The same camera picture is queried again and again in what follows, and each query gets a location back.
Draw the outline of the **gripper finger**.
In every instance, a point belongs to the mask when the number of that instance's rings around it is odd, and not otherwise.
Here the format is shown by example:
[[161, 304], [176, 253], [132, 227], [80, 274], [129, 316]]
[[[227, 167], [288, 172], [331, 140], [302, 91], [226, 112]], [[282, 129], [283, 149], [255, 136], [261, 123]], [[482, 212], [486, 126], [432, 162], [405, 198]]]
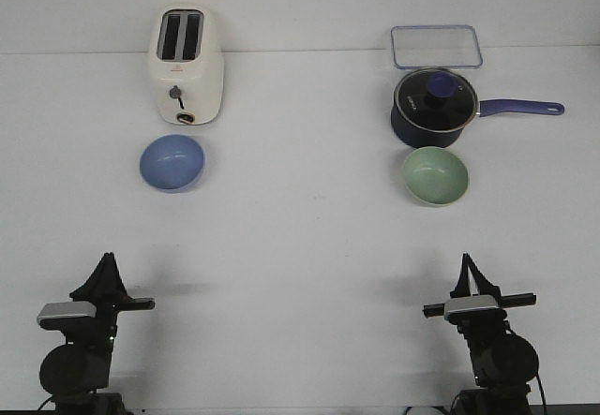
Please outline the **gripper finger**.
[[109, 253], [109, 275], [110, 275], [110, 289], [114, 295], [114, 299], [126, 299], [127, 290], [122, 281], [116, 258], [113, 252]]
[[489, 295], [489, 296], [492, 296], [493, 298], [500, 298], [501, 297], [500, 288], [498, 286], [492, 284], [487, 278], [485, 278], [485, 276], [478, 269], [473, 258], [469, 254], [466, 254], [466, 263], [467, 263], [467, 267], [469, 268], [469, 270], [471, 272], [474, 284], [476, 285], [479, 294], [480, 295]]
[[105, 253], [95, 270], [86, 281], [77, 288], [78, 299], [101, 299], [106, 292], [106, 270], [109, 265], [110, 253]]
[[471, 256], [468, 253], [464, 253], [462, 255], [461, 268], [457, 284], [450, 292], [450, 297], [452, 299], [470, 297], [472, 295], [470, 287], [472, 265], [473, 260]]

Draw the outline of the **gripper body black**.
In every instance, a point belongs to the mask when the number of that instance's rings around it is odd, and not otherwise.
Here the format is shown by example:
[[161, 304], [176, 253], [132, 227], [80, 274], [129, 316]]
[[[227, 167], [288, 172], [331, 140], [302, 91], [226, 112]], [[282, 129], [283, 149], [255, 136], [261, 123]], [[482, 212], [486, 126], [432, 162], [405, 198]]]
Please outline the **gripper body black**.
[[[534, 293], [520, 293], [495, 298], [500, 308], [495, 310], [483, 310], [463, 314], [462, 316], [453, 316], [450, 318], [450, 324], [466, 327], [468, 324], [485, 324], [497, 323], [506, 318], [506, 310], [508, 308], [522, 307], [534, 305], [536, 303], [536, 295]], [[423, 315], [426, 318], [443, 317], [444, 303], [426, 304], [423, 306]]]
[[70, 293], [74, 302], [85, 301], [96, 308], [93, 317], [75, 318], [69, 324], [78, 329], [97, 328], [108, 329], [114, 326], [118, 314], [124, 311], [152, 310], [155, 307], [154, 298], [132, 298], [125, 290], [84, 290], [79, 288]]

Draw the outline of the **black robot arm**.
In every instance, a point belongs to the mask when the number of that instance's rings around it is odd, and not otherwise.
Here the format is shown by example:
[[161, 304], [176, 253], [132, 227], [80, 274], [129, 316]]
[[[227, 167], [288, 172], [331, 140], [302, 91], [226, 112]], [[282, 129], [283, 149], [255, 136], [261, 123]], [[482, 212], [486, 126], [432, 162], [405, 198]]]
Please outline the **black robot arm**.
[[444, 414], [531, 414], [529, 382], [539, 378], [539, 357], [533, 345], [515, 333], [507, 319], [509, 308], [536, 303], [533, 293], [502, 294], [462, 255], [455, 288], [442, 304], [427, 304], [427, 318], [442, 317], [457, 328], [467, 343], [474, 389], [460, 391]]
[[120, 393], [107, 393], [118, 315], [155, 308], [152, 298], [133, 298], [122, 281], [113, 252], [105, 253], [66, 302], [47, 303], [37, 325], [59, 332], [65, 343], [51, 350], [39, 368], [41, 387], [55, 414], [128, 414]]

